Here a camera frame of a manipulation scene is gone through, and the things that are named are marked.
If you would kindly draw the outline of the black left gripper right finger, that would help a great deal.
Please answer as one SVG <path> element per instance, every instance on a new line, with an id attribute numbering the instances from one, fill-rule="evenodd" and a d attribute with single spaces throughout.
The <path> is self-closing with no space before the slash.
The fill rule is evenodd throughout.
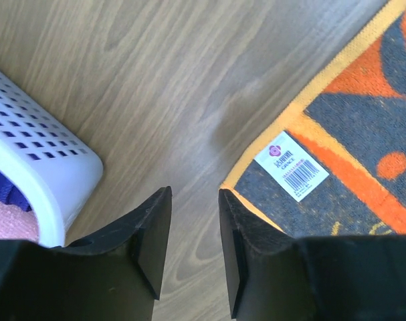
<path id="1" fill-rule="evenodd" d="M 406 235 L 294 239 L 219 191 L 235 320 L 406 320 Z"/>

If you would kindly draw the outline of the orange towel with blue spots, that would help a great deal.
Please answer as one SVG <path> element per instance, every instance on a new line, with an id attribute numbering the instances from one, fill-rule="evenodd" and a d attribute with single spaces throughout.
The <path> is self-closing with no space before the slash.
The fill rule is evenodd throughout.
<path id="1" fill-rule="evenodd" d="M 295 201 L 254 160 L 288 133 L 329 176 Z M 292 237 L 406 234 L 406 1 L 389 1 L 254 140 L 227 176 Z"/>

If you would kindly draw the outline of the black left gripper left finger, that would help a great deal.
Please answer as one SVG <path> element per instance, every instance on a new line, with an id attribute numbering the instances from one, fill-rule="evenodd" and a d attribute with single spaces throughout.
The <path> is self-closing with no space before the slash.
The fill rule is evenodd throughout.
<path id="1" fill-rule="evenodd" d="M 0 240 L 0 320 L 150 320 L 171 212 L 163 187 L 67 247 Z"/>

